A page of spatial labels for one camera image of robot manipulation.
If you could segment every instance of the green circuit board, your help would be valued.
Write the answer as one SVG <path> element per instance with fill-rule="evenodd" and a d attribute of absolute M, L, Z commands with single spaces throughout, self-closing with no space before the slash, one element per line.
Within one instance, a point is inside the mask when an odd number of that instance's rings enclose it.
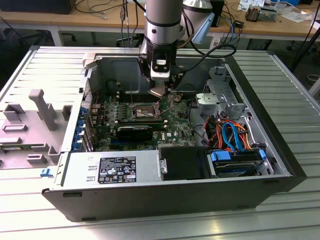
<path fill-rule="evenodd" d="M 96 143 L 94 151 L 155 150 L 161 146 L 194 146 L 194 133 L 189 125 L 187 100 L 170 94 L 156 102 L 121 102 L 107 97 L 92 106 L 91 117 Z M 148 141 L 121 142 L 117 128 L 128 126 L 152 127 Z"/>

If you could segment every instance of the power supply label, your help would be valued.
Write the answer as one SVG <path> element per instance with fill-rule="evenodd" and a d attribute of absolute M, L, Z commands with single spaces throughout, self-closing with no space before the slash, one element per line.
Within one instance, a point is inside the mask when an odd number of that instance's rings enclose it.
<path fill-rule="evenodd" d="M 136 157 L 102 157 L 99 166 L 99 184 L 133 183 L 137 181 Z"/>

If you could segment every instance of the wooden workbench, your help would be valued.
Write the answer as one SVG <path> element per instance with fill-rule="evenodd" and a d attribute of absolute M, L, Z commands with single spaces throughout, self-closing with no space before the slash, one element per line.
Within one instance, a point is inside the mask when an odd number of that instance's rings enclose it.
<path fill-rule="evenodd" d="M 105 0 L 89 0 L 91 6 L 95 4 L 104 3 Z M 284 17 L 277 16 L 275 22 L 258 21 L 249 22 L 245 19 L 245 11 L 237 10 L 239 0 L 226 0 L 226 4 L 236 20 L 244 22 L 244 27 L 241 33 L 242 38 L 255 38 L 255 39 L 275 39 L 275 40 L 304 40 L 310 29 L 310 22 L 303 21 L 296 23 Z M 107 5 L 97 6 L 96 11 L 107 9 L 116 5 L 120 5 L 122 0 L 113 0 Z M 318 6 L 318 1 L 313 1 L 311 5 L 299 5 L 303 8 L 315 11 Z M 78 5 L 78 8 L 87 12 L 88 5 L 84 1 Z M 129 27 L 130 31 L 135 27 L 136 14 L 134 3 L 128 4 L 129 14 Z M 3 12 L 0 11 L 0 16 L 4 18 L 14 28 L 20 29 L 39 29 L 49 30 L 56 46 L 62 46 L 61 36 L 59 31 L 84 31 L 84 32 L 120 32 L 120 6 L 106 11 L 107 19 L 102 19 L 90 13 L 79 12 L 73 9 L 69 15 L 60 15 L 52 13 L 29 13 L 29 12 Z M 143 33 L 145 18 L 142 10 L 138 8 L 138 31 Z M 0 21 L 0 28 L 5 28 L 6 24 Z M 220 39 L 229 32 L 226 21 L 221 19 L 219 27 L 212 27 L 209 31 L 209 36 Z"/>

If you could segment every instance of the blue tab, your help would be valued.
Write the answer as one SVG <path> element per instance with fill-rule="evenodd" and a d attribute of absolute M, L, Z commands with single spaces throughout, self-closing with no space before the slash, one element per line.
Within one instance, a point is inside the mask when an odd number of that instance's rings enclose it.
<path fill-rule="evenodd" d="M 74 141 L 79 141 L 80 138 L 81 138 L 81 137 L 80 137 L 79 135 L 74 135 L 74 136 L 73 136 L 73 140 L 74 140 Z"/>
<path fill-rule="evenodd" d="M 85 121 L 83 121 L 83 120 L 78 120 L 78 121 L 76 121 L 76 125 L 77 125 L 78 127 L 82 127 L 84 124 L 85 124 Z"/>
<path fill-rule="evenodd" d="M 73 143 L 71 144 L 71 147 L 72 147 L 74 150 L 80 149 L 80 143 L 78 143 L 78 142 L 73 142 Z"/>
<path fill-rule="evenodd" d="M 87 114 L 87 112 L 88 111 L 85 107 L 83 107 L 83 106 L 80 107 L 80 112 L 79 112 L 80 115 Z"/>
<path fill-rule="evenodd" d="M 216 152 L 215 152 L 215 151 L 213 151 L 213 152 L 210 154 L 210 156 L 211 156 L 211 160 L 212 160 L 212 162 L 214 162 L 214 161 L 216 161 L 216 160 L 217 160 Z"/>
<path fill-rule="evenodd" d="M 231 156 L 228 151 L 216 151 L 215 154 L 219 161 L 231 160 Z"/>
<path fill-rule="evenodd" d="M 41 171 L 40 177 L 53 177 L 53 174 L 49 168 L 44 168 Z"/>
<path fill-rule="evenodd" d="M 83 130 L 83 129 L 82 129 L 81 127 L 78 127 L 78 126 L 77 126 L 77 127 L 75 128 L 75 134 L 80 134 L 80 133 L 82 132 L 82 130 Z"/>
<path fill-rule="evenodd" d="M 259 154 L 260 154 L 260 156 L 261 156 L 261 158 L 262 158 L 263 160 L 266 159 L 267 155 L 266 155 L 265 151 L 263 151 L 262 149 L 260 149 L 260 150 L 259 150 Z"/>

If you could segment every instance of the motherboard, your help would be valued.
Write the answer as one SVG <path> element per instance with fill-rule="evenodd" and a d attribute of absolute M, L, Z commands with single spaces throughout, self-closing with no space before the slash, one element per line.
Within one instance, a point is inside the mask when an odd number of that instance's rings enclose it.
<path fill-rule="evenodd" d="M 106 96 L 91 107 L 95 152 L 155 150 L 194 146 L 188 121 L 189 100 L 180 93 Z"/>

